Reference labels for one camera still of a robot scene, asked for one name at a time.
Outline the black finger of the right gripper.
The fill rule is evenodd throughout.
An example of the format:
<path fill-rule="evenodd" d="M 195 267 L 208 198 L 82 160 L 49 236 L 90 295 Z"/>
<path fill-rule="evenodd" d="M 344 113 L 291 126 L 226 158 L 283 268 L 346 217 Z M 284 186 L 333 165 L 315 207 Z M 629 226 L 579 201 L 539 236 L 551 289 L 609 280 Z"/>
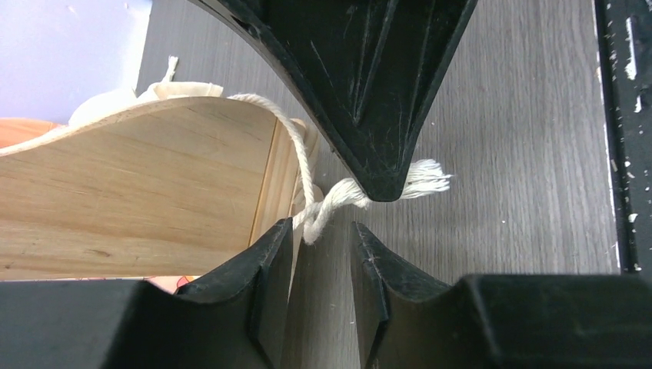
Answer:
<path fill-rule="evenodd" d="M 469 0 L 214 0 L 301 103 L 363 192 L 399 199 L 476 8 Z"/>

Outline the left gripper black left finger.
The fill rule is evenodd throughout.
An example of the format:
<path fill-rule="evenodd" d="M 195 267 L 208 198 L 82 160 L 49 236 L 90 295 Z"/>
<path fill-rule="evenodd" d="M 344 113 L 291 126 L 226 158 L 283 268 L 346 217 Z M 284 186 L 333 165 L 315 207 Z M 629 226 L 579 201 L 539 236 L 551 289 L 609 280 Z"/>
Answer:
<path fill-rule="evenodd" d="M 277 368 L 292 266 L 283 219 L 169 293 L 150 281 L 4 281 L 3 368 Z"/>

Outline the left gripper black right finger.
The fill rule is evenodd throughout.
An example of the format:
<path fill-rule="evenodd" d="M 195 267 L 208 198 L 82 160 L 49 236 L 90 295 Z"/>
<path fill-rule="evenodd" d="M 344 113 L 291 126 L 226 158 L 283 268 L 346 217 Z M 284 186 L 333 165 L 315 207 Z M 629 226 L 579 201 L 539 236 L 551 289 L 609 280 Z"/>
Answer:
<path fill-rule="evenodd" d="M 363 368 L 649 368 L 651 285 L 619 275 L 433 278 L 351 226 Z"/>

